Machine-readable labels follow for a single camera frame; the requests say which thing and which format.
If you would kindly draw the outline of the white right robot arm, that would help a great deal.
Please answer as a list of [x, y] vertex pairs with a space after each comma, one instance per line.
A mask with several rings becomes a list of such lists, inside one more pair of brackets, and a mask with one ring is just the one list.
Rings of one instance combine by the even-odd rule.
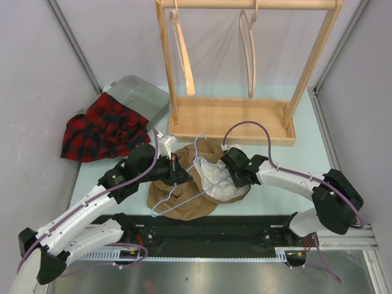
[[313, 208], [293, 213], [283, 229], [283, 240], [298, 245], [305, 236], [322, 230], [344, 235], [363, 224], [358, 217], [364, 201], [341, 171], [312, 174], [280, 167], [266, 156], [248, 158], [238, 148], [224, 152], [221, 161], [237, 188], [246, 185], [274, 186], [300, 195]]

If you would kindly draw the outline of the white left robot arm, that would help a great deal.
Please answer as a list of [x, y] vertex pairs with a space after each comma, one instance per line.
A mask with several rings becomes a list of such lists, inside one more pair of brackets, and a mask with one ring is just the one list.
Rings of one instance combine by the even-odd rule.
[[106, 171], [76, 205], [49, 224], [37, 230], [26, 227], [18, 234], [22, 256], [18, 269], [22, 269], [34, 252], [39, 253], [33, 281], [45, 285], [89, 251], [111, 243], [130, 244], [135, 239], [135, 225], [124, 213], [115, 214], [91, 233], [85, 227], [106, 209], [136, 193], [141, 183], [162, 181], [177, 186], [192, 179], [175, 153], [163, 156], [150, 144], [136, 146], [127, 158]]

